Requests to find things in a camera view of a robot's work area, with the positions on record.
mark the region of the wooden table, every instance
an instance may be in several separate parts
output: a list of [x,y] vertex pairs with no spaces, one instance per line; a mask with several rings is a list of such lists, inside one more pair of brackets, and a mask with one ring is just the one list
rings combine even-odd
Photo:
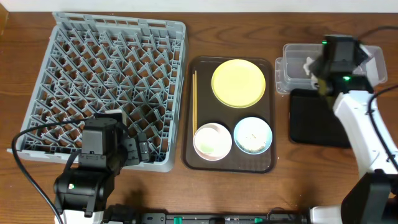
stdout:
[[[324,34],[358,35],[381,25],[398,25],[398,14],[192,14],[115,13],[117,16],[182,21],[187,25],[189,60],[199,55],[260,57],[274,63],[287,43],[319,43]],[[0,223],[53,223],[53,213],[6,152],[21,128],[50,33],[50,13],[10,13],[0,42]],[[398,32],[383,31],[367,44],[384,50],[388,82],[398,83]],[[182,111],[187,109],[188,82]],[[287,95],[275,94],[278,161],[269,174],[195,171],[181,162],[183,113],[177,159],[168,173],[122,170],[108,205],[124,203],[144,211],[266,213],[341,203],[358,180],[351,150],[292,144],[288,139]],[[398,142],[398,91],[379,99],[382,117]],[[50,198],[63,165],[24,161]]]

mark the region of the chopsticks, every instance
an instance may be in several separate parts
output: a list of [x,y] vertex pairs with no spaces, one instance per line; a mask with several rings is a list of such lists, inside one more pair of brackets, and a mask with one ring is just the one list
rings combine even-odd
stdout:
[[195,71],[195,74],[192,75],[192,137],[194,137],[196,131],[197,131],[197,119],[198,119],[198,112],[197,112],[197,102],[198,102],[198,97],[197,97],[197,71]]

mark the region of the yellow plate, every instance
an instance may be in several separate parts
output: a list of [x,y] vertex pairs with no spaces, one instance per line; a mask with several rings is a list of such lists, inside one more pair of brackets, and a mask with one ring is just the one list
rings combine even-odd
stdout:
[[247,108],[257,103],[266,90],[266,79],[259,67],[247,60],[222,63],[211,78],[214,95],[227,106]]

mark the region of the white wall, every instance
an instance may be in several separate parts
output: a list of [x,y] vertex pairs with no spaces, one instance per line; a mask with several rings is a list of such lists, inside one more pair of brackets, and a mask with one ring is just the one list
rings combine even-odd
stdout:
[[398,12],[398,0],[0,0],[12,11]]

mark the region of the dark brown tray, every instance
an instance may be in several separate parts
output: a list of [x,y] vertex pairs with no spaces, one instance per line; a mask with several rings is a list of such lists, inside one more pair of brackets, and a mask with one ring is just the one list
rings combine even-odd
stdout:
[[[262,98],[253,106],[243,109],[230,108],[222,104],[211,89],[211,77],[216,68],[223,62],[237,58],[226,57],[197,57],[190,64],[190,96],[187,110],[188,121],[185,128],[186,141],[182,151],[182,161],[191,169],[217,170],[230,172],[266,173],[271,171],[276,164],[275,151],[275,124],[274,124],[274,76],[272,66],[264,59],[241,58],[257,65],[266,78],[266,91]],[[193,148],[192,136],[192,74],[197,71],[197,127],[206,123],[220,123],[224,125],[231,136],[236,124],[243,118],[255,116],[263,119],[271,127],[273,140],[270,148],[259,155],[249,155],[241,151],[232,140],[229,154],[219,161],[206,161],[202,159]]]

